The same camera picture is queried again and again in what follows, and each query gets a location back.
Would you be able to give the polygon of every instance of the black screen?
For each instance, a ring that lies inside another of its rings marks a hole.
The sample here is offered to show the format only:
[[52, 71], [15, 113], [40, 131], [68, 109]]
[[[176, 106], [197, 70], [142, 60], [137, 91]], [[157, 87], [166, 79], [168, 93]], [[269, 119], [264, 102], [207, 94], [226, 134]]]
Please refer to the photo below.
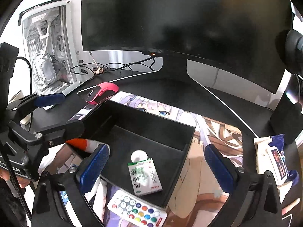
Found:
[[289, 0], [82, 0], [83, 50], [171, 54], [229, 71], [275, 93]]

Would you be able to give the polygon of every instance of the wall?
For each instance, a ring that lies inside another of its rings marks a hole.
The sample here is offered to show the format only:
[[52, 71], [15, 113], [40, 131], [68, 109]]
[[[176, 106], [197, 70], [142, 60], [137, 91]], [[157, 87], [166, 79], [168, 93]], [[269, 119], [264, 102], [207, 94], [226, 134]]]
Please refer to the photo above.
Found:
[[[23, 0], [15, 11], [15, 13], [13, 14], [12, 18], [10, 19], [2, 36], [0, 37], [0, 43], [7, 42], [18, 47], [20, 49], [19, 55], [24, 56], [25, 54], [22, 41], [22, 30], [21, 26], [17, 27], [19, 13], [31, 6], [35, 6], [39, 3], [46, 1], [49, 0]], [[82, 50], [81, 33], [79, 33], [81, 32], [81, 0], [72, 1], [72, 14], [74, 18], [72, 20], [74, 44], [76, 51], [79, 51], [77, 59], [84, 60], [85, 62], [92, 62], [92, 58], [90, 57], [88, 52], [83, 52]], [[294, 29], [297, 29], [303, 34], [303, 23], [300, 22], [300, 20], [295, 19]], [[93, 56], [95, 60], [99, 63], [118, 62], [124, 64], [146, 58], [146, 56], [142, 53], [132, 51], [93, 51]], [[153, 68], [157, 70], [160, 69], [161, 66], [162, 59], [157, 58], [156, 64], [154, 64]], [[150, 69], [146, 68], [143, 65], [134, 65], [132, 66], [132, 69], [142, 72], [150, 71]], [[229, 72], [225, 72], [220, 69], [218, 70], [218, 76], [216, 79], [217, 68], [202, 63], [188, 60], [187, 72], [193, 79], [205, 86], [213, 86], [213, 88], [215, 89], [230, 93], [232, 95], [246, 99], [261, 106], [270, 107], [272, 109], [276, 107], [279, 99], [281, 98], [282, 93], [284, 92], [287, 86], [290, 77], [290, 73], [285, 71], [277, 93], [272, 94], [269, 91], [263, 89], [262, 87], [252, 82], [249, 82], [246, 79], [243, 79], [239, 76], [236, 76]], [[20, 89], [25, 95], [29, 94], [28, 68], [24, 62], [18, 60], [16, 62], [14, 75], [11, 79], [9, 98], [15, 93], [17, 93]]]

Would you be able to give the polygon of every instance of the white remote control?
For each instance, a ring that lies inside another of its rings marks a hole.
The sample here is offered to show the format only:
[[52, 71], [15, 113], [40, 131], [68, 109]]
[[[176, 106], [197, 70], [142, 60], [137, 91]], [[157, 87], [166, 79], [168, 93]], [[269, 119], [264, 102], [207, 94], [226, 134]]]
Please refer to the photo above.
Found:
[[122, 190], [117, 190], [107, 208], [139, 227], [161, 227], [167, 217], [165, 211], [150, 206]]

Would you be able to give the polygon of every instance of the black box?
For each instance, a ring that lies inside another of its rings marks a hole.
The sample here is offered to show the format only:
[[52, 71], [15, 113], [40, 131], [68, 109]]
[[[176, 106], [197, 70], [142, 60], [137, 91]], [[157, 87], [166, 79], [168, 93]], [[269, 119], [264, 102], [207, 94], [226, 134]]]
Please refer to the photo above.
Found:
[[[101, 176], [134, 194], [128, 163], [131, 154], [143, 150], [152, 158], [163, 190], [141, 199], [165, 208], [181, 173], [195, 128], [149, 114], [110, 100], [96, 107], [82, 120], [82, 138], [107, 143], [110, 156]], [[76, 149], [86, 157], [87, 153]]]

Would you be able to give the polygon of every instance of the hand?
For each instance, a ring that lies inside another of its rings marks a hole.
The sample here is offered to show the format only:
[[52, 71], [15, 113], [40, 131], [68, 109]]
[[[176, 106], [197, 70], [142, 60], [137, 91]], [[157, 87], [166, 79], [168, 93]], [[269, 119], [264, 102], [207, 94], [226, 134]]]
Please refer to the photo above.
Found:
[[[4, 180], [9, 180], [9, 172], [5, 169], [0, 168], [0, 177]], [[29, 185], [29, 180], [21, 177], [17, 177], [18, 183], [21, 188], [25, 188], [27, 185]]]

